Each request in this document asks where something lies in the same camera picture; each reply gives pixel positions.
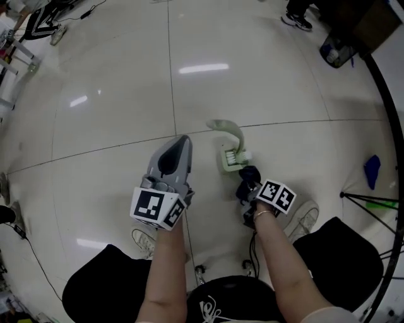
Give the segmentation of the black mesh waste bin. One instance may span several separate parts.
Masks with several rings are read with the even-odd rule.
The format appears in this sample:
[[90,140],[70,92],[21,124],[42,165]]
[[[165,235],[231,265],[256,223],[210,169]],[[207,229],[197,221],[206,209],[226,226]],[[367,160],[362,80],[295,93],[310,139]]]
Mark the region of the black mesh waste bin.
[[[330,64],[326,61],[326,56],[331,48],[337,50],[339,53],[339,58],[334,64]],[[337,34],[330,32],[320,47],[319,53],[329,66],[337,69],[342,67],[346,62],[350,61],[350,58],[356,55],[357,51],[349,42],[341,39]]]

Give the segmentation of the black curved hoop frame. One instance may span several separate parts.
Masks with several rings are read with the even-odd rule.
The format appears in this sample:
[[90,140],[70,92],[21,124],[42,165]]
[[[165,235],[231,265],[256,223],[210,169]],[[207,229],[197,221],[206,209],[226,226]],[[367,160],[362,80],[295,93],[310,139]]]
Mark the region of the black curved hoop frame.
[[[397,169],[398,169],[398,197],[404,200],[404,134],[401,130],[401,123],[399,115],[393,101],[393,97],[389,91],[388,85],[382,75],[382,72],[378,68],[375,60],[372,56],[365,58],[365,63],[372,74],[372,77],[376,83],[376,86],[383,99],[386,114],[388,116],[391,133],[396,151]],[[400,258],[401,243],[404,240],[404,204],[401,204],[398,208],[396,224],[396,235],[393,242],[392,254],[388,262],[384,278],[381,282],[379,291],[371,305],[370,312],[367,315],[364,323],[371,323],[371,320],[375,317],[376,311],[379,308],[388,287],[393,280],[393,275]]]

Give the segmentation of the person's right leg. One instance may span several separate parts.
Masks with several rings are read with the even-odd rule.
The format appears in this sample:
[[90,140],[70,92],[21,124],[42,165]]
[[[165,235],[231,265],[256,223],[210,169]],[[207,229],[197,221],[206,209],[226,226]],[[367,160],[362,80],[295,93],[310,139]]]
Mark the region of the person's right leg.
[[374,293],[383,278],[383,262],[373,244],[337,217],[293,246],[325,299],[350,312]]

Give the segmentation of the person's left leg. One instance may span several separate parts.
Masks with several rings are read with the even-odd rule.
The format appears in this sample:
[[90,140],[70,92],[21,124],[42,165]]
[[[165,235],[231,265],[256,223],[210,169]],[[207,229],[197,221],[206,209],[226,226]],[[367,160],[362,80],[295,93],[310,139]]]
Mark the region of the person's left leg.
[[74,323],[135,323],[151,263],[107,245],[69,278],[62,293],[65,312]]

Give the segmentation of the brown wooden cabinet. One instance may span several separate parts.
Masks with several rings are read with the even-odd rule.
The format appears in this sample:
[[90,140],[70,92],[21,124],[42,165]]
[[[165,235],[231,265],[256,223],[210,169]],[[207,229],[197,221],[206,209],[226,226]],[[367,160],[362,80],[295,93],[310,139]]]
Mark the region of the brown wooden cabinet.
[[361,57],[372,54],[401,25],[387,0],[318,0],[322,19]]

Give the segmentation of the person's white shoe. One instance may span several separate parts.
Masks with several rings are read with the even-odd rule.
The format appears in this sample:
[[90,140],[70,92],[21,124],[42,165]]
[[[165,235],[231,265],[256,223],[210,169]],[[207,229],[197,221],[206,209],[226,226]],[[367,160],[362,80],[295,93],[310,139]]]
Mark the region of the person's white shoe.
[[310,234],[319,216],[319,206],[314,201],[307,201],[297,208],[289,224],[284,229],[289,242]]
[[132,229],[131,236],[145,260],[152,260],[155,251],[155,239],[138,228]]

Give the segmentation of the person's left white shoe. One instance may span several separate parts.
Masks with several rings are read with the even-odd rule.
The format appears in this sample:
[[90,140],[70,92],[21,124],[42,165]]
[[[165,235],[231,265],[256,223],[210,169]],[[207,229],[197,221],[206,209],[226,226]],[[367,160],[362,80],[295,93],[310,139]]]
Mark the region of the person's left white shoe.
[[131,236],[145,260],[152,260],[155,251],[155,239],[138,228],[132,229]]

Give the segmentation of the black tripod stand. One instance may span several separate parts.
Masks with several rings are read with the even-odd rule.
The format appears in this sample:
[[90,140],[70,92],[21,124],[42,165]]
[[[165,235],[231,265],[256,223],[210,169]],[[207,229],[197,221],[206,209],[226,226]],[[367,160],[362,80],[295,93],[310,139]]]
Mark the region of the black tripod stand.
[[372,208],[370,208],[370,209],[366,208],[365,203],[366,202],[379,202],[379,201],[396,202],[397,206],[398,206],[398,210],[395,210],[395,209],[388,209],[388,210],[393,210],[393,211],[398,212],[400,203],[404,203],[404,201],[399,200],[399,199],[387,198],[387,197],[366,196],[363,194],[353,194],[353,193],[348,193],[348,192],[341,192],[340,198],[346,199],[346,200],[350,201],[351,203],[353,203],[354,205],[358,206],[361,210],[363,210],[366,214],[370,215],[379,224],[382,224],[382,226],[385,227],[389,232],[393,233],[395,237],[398,236],[398,232],[396,230],[394,230],[392,227],[390,227],[384,220],[382,220],[380,217],[378,217],[373,211],[371,211]]

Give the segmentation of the person's right beige sleeve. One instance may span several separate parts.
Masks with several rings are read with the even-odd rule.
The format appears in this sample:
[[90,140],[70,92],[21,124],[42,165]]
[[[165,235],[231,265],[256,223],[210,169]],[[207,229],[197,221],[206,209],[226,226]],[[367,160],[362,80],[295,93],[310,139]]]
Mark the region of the person's right beige sleeve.
[[341,307],[326,307],[307,315],[300,323],[360,323],[353,313]]

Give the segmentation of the bright blue cloth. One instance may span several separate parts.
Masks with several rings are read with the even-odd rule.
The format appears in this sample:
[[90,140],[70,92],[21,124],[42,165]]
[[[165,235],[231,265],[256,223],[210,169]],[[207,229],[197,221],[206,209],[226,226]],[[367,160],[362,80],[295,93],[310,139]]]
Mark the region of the bright blue cloth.
[[367,184],[371,190],[375,189],[380,167],[381,162],[377,155],[371,156],[364,164],[365,177],[367,179]]

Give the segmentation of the person's leg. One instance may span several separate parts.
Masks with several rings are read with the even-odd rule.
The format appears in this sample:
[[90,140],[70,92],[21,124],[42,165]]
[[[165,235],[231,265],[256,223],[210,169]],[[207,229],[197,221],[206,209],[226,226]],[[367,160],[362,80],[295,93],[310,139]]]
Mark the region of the person's leg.
[[74,323],[135,323],[151,263],[107,245],[69,278],[62,293],[65,312]]
[[373,244],[337,217],[293,246],[325,299],[350,312],[374,293],[383,278],[383,262]]

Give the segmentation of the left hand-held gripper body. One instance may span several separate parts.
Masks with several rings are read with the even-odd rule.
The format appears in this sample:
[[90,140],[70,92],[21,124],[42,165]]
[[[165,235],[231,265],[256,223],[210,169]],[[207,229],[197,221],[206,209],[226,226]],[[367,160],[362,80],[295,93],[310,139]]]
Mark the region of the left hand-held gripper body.
[[179,184],[179,172],[149,171],[134,188],[130,217],[160,230],[172,230],[191,204],[194,191]]

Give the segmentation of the green plastic object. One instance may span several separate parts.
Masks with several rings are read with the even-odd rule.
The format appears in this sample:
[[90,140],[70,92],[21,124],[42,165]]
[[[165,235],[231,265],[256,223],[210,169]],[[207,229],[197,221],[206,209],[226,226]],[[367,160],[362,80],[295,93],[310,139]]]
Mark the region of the green plastic object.
[[379,201],[379,202],[366,202],[366,208],[385,208],[385,209],[395,209],[398,210],[396,202],[391,201]]

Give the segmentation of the person's right white shoe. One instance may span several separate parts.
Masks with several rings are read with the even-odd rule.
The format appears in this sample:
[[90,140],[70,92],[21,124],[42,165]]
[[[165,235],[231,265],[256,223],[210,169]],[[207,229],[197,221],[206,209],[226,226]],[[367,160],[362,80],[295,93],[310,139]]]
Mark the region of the person's right white shoe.
[[289,224],[284,229],[289,242],[310,234],[319,216],[319,206],[314,201],[307,201],[297,208]]

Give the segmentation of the dark blue wiping cloth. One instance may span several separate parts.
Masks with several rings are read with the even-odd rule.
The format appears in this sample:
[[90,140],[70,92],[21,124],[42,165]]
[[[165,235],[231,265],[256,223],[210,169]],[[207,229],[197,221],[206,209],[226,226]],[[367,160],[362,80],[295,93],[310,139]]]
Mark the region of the dark blue wiping cloth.
[[236,197],[242,205],[250,201],[249,197],[253,192],[261,188],[261,174],[259,170],[249,165],[239,170],[241,183],[236,190]]

